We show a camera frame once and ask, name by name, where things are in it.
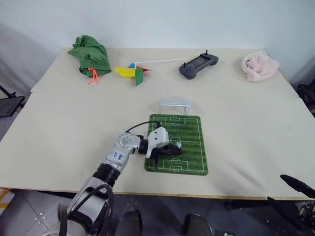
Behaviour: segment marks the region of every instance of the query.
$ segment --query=game controller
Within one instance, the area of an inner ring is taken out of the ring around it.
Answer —
[[[206,50],[206,53],[200,54],[200,56],[190,62],[184,62],[184,64],[179,67],[179,72],[187,79],[191,80],[196,77],[200,70],[208,65],[217,64],[218,60],[218,57],[208,54],[208,50]]]

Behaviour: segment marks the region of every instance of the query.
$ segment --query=green mat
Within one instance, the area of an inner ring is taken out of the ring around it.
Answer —
[[[150,120],[162,122],[163,127],[168,131],[170,143],[175,145],[181,142],[183,154],[161,155],[158,169],[154,168],[154,158],[146,159],[144,168],[147,171],[196,176],[205,176],[208,173],[200,117],[153,114]],[[155,128],[156,125],[150,123],[149,133]]]

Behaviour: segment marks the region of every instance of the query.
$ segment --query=gray tile floor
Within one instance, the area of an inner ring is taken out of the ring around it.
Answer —
[[[57,221],[57,206],[70,199],[30,190],[18,190],[0,216],[0,236],[40,236]],[[237,236],[295,236],[293,227],[270,207],[228,211],[223,200],[114,195],[110,235],[122,215],[137,209],[143,219],[143,235],[180,235],[184,218],[197,213],[206,218],[214,231]]]

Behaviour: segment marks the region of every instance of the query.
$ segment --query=person's foot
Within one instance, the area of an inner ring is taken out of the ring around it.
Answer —
[[[208,222],[200,215],[187,215],[184,224],[187,236],[212,236],[212,230]]]
[[[142,230],[141,214],[132,210],[124,214],[118,223],[115,236],[139,236]]]

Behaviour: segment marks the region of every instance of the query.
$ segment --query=green cloth bag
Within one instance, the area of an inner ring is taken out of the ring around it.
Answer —
[[[88,68],[95,69],[98,75],[105,75],[112,71],[105,47],[99,44],[95,38],[82,35],[77,37],[72,46],[73,49],[68,53],[79,59],[79,70],[82,74],[92,77],[93,71],[89,71]]]

